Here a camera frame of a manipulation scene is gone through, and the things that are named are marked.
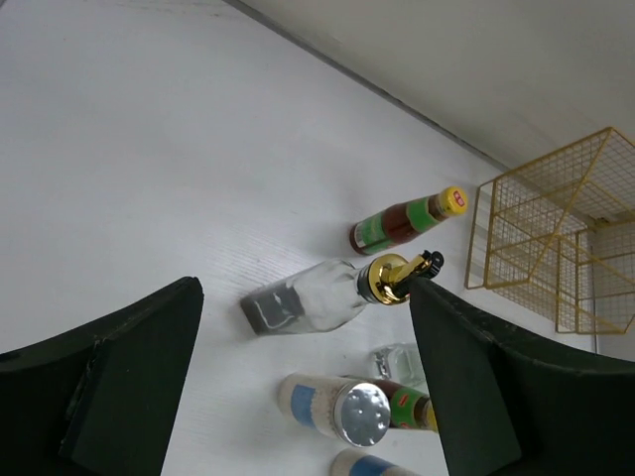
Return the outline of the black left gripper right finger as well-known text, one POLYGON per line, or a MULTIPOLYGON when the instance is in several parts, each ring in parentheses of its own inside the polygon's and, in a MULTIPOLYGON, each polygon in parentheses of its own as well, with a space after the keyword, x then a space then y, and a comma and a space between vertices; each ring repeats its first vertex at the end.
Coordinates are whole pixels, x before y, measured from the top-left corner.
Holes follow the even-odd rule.
POLYGON ((410 311, 452 475, 630 475, 634 366, 418 278, 410 311))

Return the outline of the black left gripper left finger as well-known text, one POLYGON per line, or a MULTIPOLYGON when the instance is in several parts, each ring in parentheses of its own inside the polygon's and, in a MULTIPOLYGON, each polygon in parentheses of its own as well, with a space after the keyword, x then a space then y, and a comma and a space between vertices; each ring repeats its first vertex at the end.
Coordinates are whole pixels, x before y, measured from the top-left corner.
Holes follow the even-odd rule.
POLYGON ((158 475, 203 308, 183 277, 1 356, 4 475, 158 475))

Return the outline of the glass oil bottle gold spout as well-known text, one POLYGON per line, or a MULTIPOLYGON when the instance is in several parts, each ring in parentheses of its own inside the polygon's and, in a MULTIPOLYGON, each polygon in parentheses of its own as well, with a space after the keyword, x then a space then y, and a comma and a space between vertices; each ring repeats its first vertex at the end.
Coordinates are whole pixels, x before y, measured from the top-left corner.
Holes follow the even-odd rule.
POLYGON ((329 332, 368 305, 408 301, 411 282, 435 278, 444 263, 439 251, 424 251, 410 261, 384 254, 362 268, 325 261, 250 293, 240 306, 260 336, 329 332))

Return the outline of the red sauce bottle yellow cap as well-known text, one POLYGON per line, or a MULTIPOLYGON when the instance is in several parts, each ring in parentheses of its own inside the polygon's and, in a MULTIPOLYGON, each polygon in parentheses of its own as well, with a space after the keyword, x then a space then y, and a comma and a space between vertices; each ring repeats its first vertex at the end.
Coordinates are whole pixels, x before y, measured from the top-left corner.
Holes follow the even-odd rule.
POLYGON ((409 243, 468 207, 467 193, 458 186, 394 204, 354 224, 349 230, 352 249, 365 256, 409 243))

